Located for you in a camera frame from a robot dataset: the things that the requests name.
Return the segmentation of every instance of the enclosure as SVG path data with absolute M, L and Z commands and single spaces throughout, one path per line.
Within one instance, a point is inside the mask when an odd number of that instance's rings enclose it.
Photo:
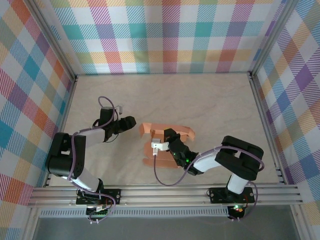
M 110 239 L 320 238 L 319 1 L 2 0 L 0 8 L 0 239 L 84 238 L 81 230 Z M 85 150 L 85 168 L 121 191 L 115 212 L 90 225 L 76 188 L 45 162 L 56 133 L 99 118 L 99 96 L 136 125 Z M 161 186 L 143 162 L 151 140 L 143 123 L 192 129 L 185 144 L 197 153 L 225 136 L 262 148 L 253 213 L 231 222 L 228 204 L 211 203 L 209 189 L 232 174 L 222 166 Z M 184 170 L 156 172 L 173 184 Z

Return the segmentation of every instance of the vent grille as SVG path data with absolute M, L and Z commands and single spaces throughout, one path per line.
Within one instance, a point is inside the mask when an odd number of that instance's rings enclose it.
M 40 218 L 77 218 L 85 217 L 86 209 L 43 208 Z M 228 208 L 212 207 L 117 207 L 110 217 L 128 218 L 174 218 L 174 217 L 225 217 Z

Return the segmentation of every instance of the table surface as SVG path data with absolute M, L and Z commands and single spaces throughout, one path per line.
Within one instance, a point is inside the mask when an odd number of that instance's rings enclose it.
M 110 98 L 123 107 L 122 117 L 133 116 L 136 126 L 111 143 L 86 149 L 85 167 L 105 185 L 156 184 L 152 167 L 145 166 L 141 123 L 182 125 L 195 131 L 186 144 L 191 151 L 204 152 L 219 146 L 230 135 L 264 150 L 265 169 L 257 183 L 277 183 L 278 177 L 253 93 L 245 73 L 148 74 L 80 76 L 64 131 L 72 134 L 99 118 L 98 97 Z M 176 182 L 181 168 L 158 168 L 163 182 Z M 222 166 L 198 176 L 187 174 L 183 184 L 227 183 L 231 172 Z M 51 186 L 69 183 L 53 176 Z

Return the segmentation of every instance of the plaid wallpaper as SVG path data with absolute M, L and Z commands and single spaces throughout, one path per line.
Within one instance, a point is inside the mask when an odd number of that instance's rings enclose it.
M 285 0 L 37 0 L 78 74 L 247 72 Z
M 320 1 L 300 0 L 258 73 L 280 158 L 320 239 Z
M 22 0 L 0 1 L 0 239 L 15 240 L 71 81 Z

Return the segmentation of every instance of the marble surface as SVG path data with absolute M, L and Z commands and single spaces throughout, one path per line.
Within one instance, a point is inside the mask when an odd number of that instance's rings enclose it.
M 143 147 L 149 135 L 140 138 L 143 122 L 191 127 L 195 140 L 187 141 L 195 152 L 219 146 L 230 135 L 264 150 L 265 169 L 257 183 L 276 183 L 274 162 L 246 74 L 148 74 L 80 76 L 67 118 L 65 132 L 87 128 L 99 117 L 97 98 L 106 96 L 123 106 L 123 117 L 134 116 L 137 125 L 112 143 L 100 143 L 86 150 L 85 167 L 105 185 L 156 184 L 152 167 L 142 163 Z M 159 168 L 163 182 L 176 182 L 183 169 Z M 227 183 L 231 172 L 216 167 L 205 174 L 187 174 L 184 184 Z M 68 185 L 53 177 L 52 186 Z

